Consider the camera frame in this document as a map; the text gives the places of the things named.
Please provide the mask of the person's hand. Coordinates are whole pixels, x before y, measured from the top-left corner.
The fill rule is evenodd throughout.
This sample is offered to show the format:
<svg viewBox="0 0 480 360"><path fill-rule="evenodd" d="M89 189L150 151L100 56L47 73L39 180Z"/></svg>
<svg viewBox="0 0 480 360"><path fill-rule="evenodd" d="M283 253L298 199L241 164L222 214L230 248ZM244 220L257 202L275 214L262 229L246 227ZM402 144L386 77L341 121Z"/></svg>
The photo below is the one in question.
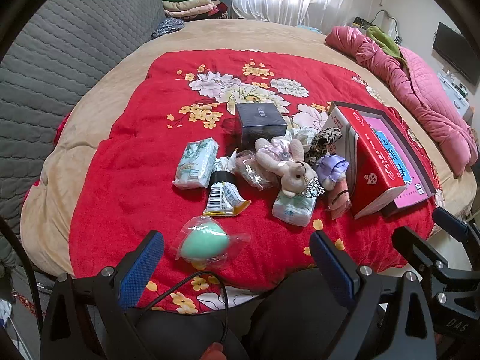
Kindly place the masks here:
<svg viewBox="0 0 480 360"><path fill-rule="evenodd" d="M202 354L200 360L226 360L223 353L224 347L221 343L212 343Z"/></svg>

